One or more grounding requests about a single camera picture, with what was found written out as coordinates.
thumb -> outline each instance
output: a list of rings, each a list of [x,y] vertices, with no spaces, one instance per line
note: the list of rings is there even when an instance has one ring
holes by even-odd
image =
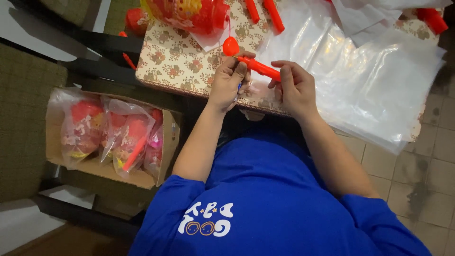
[[[238,85],[245,75],[247,74],[248,66],[244,62],[239,62],[237,67],[234,70],[234,73],[232,74],[231,78],[229,79],[229,83]]]
[[[284,65],[280,69],[281,86],[283,93],[295,90],[294,78],[292,76],[291,67]]]

person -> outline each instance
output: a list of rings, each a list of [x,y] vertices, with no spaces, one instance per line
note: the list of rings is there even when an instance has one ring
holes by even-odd
[[[250,78],[245,63],[230,57],[129,255],[430,256],[319,115],[314,78],[293,62],[272,66],[281,82],[269,88],[298,121],[310,156],[261,129],[216,150],[223,118]]]

hand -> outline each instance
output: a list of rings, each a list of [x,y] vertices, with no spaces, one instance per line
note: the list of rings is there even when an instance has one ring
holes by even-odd
[[[295,62],[273,61],[280,67],[281,82],[272,80],[268,88],[275,88],[275,97],[299,123],[319,116],[316,107],[314,77]]]
[[[236,56],[256,57],[256,54],[248,51],[240,52]],[[212,83],[212,90],[208,97],[208,106],[214,107],[222,113],[231,110],[237,102],[234,101],[238,94],[242,94],[247,88],[251,79],[251,71],[247,64],[229,57],[215,71],[215,78]]]

blue t-shirt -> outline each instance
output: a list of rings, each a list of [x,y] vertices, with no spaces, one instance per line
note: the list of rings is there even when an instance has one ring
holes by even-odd
[[[218,150],[206,184],[169,177],[129,255],[431,254],[384,200],[336,199],[299,146],[259,132]]]

floral tablecloth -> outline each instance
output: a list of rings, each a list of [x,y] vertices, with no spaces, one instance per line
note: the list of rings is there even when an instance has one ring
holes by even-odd
[[[231,6],[231,20],[236,25],[235,34],[232,36],[239,42],[242,50],[255,52],[272,26],[267,10],[264,6],[258,6],[260,21],[252,24],[244,0],[225,2]],[[405,10],[396,21],[395,27],[435,44],[439,40],[425,23],[416,18],[415,10]],[[145,85],[160,87],[162,90],[208,97],[215,70],[223,57],[221,47],[204,52],[188,32],[154,22],[149,24],[145,35],[136,77]],[[247,109],[284,114],[274,98],[258,97],[250,91],[241,95],[238,103],[240,107]],[[419,134],[419,131],[417,122],[414,134]]]

